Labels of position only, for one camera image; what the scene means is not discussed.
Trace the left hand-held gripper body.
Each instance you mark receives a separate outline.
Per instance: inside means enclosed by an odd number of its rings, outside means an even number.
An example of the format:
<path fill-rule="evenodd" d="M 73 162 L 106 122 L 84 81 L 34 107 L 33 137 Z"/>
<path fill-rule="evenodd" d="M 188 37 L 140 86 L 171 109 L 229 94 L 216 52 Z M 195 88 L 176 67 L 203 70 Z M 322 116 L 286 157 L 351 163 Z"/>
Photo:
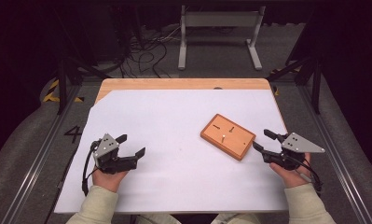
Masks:
<path fill-rule="evenodd" d="M 93 149 L 93 158 L 96 167 L 106 174 L 115 174 L 134 170 L 137 167 L 137 161 L 133 156 L 120 158 L 118 156 L 119 144 L 116 138 L 106 133 L 98 141 L 98 146 Z"/>

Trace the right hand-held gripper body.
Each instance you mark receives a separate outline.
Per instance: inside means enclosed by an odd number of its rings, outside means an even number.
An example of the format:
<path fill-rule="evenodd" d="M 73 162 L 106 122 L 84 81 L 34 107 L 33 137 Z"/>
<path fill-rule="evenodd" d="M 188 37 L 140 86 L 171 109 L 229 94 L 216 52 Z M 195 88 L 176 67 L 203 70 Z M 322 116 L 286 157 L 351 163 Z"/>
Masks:
<path fill-rule="evenodd" d="M 280 143 L 280 153 L 267 151 L 268 155 L 262 155 L 265 163 L 276 163 L 288 171 L 297 169 L 304 163 L 306 153 L 325 153 L 323 147 L 319 147 L 297 133 L 288 133 L 286 139 Z"/>

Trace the wooden photo frame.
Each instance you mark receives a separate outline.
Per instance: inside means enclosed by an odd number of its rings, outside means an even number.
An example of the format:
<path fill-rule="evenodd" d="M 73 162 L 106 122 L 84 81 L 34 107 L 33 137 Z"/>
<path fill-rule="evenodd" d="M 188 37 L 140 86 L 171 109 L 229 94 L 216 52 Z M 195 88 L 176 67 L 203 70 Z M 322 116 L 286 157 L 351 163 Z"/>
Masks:
<path fill-rule="evenodd" d="M 255 134 L 236 122 L 216 114 L 200 132 L 200 137 L 241 161 L 255 140 Z"/>

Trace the person's left hand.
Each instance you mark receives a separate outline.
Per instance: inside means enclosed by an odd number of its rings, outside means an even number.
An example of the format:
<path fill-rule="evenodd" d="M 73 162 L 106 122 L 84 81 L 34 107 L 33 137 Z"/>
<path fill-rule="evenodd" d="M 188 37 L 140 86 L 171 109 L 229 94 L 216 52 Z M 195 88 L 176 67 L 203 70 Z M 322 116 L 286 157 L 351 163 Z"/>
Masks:
<path fill-rule="evenodd" d="M 101 170 L 97 169 L 92 174 L 92 183 L 95 186 L 102 187 L 114 193 L 117 193 L 121 181 L 127 175 L 127 172 L 115 173 L 115 174 L 106 174 Z"/>

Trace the person's right hand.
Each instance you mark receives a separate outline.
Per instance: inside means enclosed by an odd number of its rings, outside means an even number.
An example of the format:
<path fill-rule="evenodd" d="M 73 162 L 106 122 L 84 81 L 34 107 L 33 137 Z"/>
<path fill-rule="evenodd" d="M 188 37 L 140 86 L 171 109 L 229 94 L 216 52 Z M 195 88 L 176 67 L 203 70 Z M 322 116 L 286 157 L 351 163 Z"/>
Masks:
<path fill-rule="evenodd" d="M 269 167 L 282 179 L 287 189 L 309 184 L 311 182 L 311 173 L 304 166 L 288 171 L 276 163 L 271 163 Z"/>

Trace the white paper sheet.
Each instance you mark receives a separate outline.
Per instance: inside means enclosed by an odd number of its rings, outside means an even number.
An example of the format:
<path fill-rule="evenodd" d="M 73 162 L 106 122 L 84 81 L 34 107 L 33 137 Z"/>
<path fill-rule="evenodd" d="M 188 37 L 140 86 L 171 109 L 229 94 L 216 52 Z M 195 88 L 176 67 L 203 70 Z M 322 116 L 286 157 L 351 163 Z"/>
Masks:
<path fill-rule="evenodd" d="M 82 173 L 93 141 L 109 133 L 126 134 L 119 154 L 145 155 L 119 187 L 116 210 L 122 214 L 283 211 L 281 179 L 249 149 L 241 161 L 200 136 L 220 114 L 256 136 L 258 144 L 280 150 L 264 130 L 285 127 L 269 90 L 111 91 L 94 105 L 56 205 L 74 213 L 85 199 Z"/>

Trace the person's left leg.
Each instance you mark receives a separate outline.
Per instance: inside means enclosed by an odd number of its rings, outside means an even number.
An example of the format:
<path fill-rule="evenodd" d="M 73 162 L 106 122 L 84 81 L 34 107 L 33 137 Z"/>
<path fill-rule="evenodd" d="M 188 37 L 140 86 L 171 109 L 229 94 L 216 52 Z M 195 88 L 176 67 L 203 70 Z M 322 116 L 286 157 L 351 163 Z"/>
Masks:
<path fill-rule="evenodd" d="M 138 215 L 136 224 L 181 224 L 181 222 L 167 214 L 146 214 Z"/>

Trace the person's leg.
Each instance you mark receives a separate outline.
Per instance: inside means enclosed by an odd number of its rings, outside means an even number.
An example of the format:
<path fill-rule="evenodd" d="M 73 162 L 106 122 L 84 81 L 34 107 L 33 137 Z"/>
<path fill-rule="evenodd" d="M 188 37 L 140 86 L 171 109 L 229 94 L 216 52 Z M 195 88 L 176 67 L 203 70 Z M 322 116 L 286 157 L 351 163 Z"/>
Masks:
<path fill-rule="evenodd" d="M 138 215 L 136 224 L 181 224 L 181 222 L 167 214 L 146 214 Z"/>
<path fill-rule="evenodd" d="M 211 224 L 261 224 L 254 214 L 219 214 Z"/>

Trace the person's right leg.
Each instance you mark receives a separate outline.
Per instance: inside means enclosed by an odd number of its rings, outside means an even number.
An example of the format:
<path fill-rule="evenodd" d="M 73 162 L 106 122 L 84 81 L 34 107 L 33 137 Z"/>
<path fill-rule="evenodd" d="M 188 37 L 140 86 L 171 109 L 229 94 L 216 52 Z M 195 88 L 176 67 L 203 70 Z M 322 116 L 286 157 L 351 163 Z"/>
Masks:
<path fill-rule="evenodd" d="M 254 214 L 219 214 L 211 224 L 261 224 Z"/>

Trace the yellow black floor tape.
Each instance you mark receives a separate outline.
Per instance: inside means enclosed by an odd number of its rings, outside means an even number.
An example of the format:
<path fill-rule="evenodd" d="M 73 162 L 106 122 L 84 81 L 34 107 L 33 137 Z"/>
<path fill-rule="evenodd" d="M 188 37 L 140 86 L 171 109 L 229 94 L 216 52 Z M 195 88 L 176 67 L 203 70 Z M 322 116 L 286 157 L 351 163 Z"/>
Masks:
<path fill-rule="evenodd" d="M 43 98 L 44 102 L 59 102 L 61 100 L 59 96 L 54 95 L 55 90 L 59 87 L 59 83 L 60 81 L 57 78 L 52 81 L 47 94 Z"/>

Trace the grey metal stand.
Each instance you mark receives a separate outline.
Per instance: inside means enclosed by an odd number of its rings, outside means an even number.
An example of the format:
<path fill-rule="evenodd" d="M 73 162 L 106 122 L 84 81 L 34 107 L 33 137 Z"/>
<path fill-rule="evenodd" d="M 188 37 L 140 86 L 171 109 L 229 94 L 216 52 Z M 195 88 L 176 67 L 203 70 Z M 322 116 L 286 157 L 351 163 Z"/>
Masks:
<path fill-rule="evenodd" d="M 245 40 L 255 70 L 262 69 L 255 43 L 259 34 L 266 7 L 262 6 L 252 11 L 188 11 L 181 8 L 180 30 L 181 41 L 179 49 L 178 69 L 186 69 L 186 28 L 187 27 L 251 27 L 252 37 Z"/>

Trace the aluminium floor rail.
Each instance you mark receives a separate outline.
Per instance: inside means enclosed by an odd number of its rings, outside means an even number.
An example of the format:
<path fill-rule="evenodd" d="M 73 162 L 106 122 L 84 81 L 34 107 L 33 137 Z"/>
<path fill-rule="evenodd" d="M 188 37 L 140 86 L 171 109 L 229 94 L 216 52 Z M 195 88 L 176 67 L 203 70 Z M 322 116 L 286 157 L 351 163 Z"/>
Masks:
<path fill-rule="evenodd" d="M 307 88 L 300 86 L 298 87 L 298 91 L 304 101 L 304 104 L 306 105 L 306 108 L 311 113 L 313 121 L 319 130 L 320 136 L 323 138 L 326 154 L 334 167 L 338 180 L 345 191 L 348 201 L 350 202 L 359 223 L 372 224 L 372 216 L 366 208 L 364 200 L 362 199 L 359 190 L 356 188 L 353 178 L 345 166 L 344 161 L 341 159 L 338 149 L 331 138 L 322 117 L 315 112 L 311 104 L 311 96 L 308 93 Z"/>
<path fill-rule="evenodd" d="M 3 217 L 1 224 L 15 224 L 20 215 L 21 209 L 25 205 L 30 193 L 32 192 L 34 184 L 44 167 L 57 132 L 61 128 L 73 101 L 79 93 L 79 90 L 80 86 L 72 86 L 69 88 L 69 93 L 66 96 L 67 103 L 60 108 L 60 113 L 58 113 L 53 120 L 44 142 L 39 148 L 31 167 L 23 178 L 21 186 L 19 187 L 10 207 L 7 209 L 6 215 Z"/>

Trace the black metal frame stand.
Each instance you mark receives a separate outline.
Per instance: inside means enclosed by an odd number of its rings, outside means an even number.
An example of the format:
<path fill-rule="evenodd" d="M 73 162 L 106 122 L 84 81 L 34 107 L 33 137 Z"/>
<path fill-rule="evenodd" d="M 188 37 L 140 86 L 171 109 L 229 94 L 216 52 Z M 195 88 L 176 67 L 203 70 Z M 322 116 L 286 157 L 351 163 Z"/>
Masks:
<path fill-rule="evenodd" d="M 70 81 L 73 85 L 79 86 L 82 82 L 82 77 L 77 71 L 77 68 L 81 67 L 87 72 L 90 72 L 93 76 L 101 79 L 109 78 L 105 73 L 81 62 L 80 60 L 73 57 L 62 57 L 58 61 L 58 75 L 59 80 L 59 93 L 60 93 L 60 105 L 58 109 L 58 115 L 61 115 L 68 105 L 69 97 L 67 95 L 67 81 Z"/>
<path fill-rule="evenodd" d="M 295 83 L 297 86 L 305 86 L 310 78 L 312 78 L 311 88 L 311 105 L 316 114 L 320 113 L 319 98 L 320 98 L 320 85 L 322 78 L 322 67 L 320 60 L 316 57 L 307 57 L 289 65 L 276 73 L 270 74 L 266 77 L 268 82 L 274 81 L 284 75 L 290 73 L 292 70 L 299 68 L 299 72 L 295 77 Z"/>

